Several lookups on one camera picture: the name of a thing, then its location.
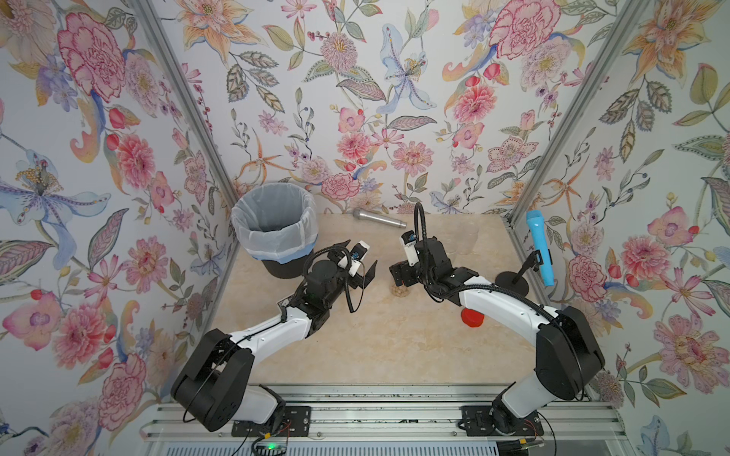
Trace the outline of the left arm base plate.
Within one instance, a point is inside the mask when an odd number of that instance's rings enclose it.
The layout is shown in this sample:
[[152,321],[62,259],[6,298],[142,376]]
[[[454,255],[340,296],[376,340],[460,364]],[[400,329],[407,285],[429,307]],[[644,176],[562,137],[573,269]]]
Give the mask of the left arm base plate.
[[312,408],[308,406],[284,406],[277,408],[263,424],[250,421],[234,421],[233,437],[308,437],[312,424]]

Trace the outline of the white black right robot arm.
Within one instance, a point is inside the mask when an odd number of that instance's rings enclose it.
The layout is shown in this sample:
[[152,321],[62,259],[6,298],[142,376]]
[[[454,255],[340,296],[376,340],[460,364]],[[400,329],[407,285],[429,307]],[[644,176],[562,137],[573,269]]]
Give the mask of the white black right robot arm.
[[454,267],[436,237],[400,237],[406,260],[390,267],[397,286],[421,285],[431,298],[450,301],[489,317],[522,336],[535,349],[532,373],[504,389],[494,415],[523,419],[555,400],[570,401],[606,365],[586,316],[574,307],[558,310],[490,282],[466,267]]

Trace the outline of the peanut jar red lid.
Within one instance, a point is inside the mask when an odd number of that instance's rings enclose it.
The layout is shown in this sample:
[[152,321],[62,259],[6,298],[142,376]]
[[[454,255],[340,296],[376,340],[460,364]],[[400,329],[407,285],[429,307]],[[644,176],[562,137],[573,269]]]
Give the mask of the peanut jar red lid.
[[410,294],[410,289],[406,286],[393,285],[391,287],[391,294],[396,298],[404,298]]

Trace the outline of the black bin with white liner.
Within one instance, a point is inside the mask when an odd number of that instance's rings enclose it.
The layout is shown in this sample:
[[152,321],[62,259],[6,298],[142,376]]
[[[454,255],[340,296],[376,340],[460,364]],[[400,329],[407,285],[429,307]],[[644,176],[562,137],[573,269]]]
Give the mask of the black bin with white liner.
[[314,251],[319,220],[314,196],[288,182],[264,184],[232,209],[241,247],[277,279],[295,279]]

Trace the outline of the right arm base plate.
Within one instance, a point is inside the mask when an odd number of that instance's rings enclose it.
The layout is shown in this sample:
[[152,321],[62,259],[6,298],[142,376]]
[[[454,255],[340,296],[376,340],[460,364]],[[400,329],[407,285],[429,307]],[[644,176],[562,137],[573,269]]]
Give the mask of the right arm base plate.
[[542,437],[542,422],[533,412],[525,418],[516,418],[510,412],[492,406],[463,406],[458,429],[469,437]]

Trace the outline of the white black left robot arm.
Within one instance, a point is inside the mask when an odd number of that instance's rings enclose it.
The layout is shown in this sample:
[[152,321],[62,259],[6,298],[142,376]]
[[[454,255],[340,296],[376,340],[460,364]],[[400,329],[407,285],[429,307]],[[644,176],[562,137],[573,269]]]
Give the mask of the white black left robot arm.
[[276,317],[233,334],[207,332],[171,390],[184,422],[207,431],[238,422],[262,436],[285,429],[284,399],[268,387],[250,386],[250,376],[265,359],[319,331],[339,298],[350,313],[357,311],[351,292],[365,290],[376,275],[374,268],[360,269],[369,251],[364,241],[344,241],[315,252],[304,263],[296,291],[278,302]]

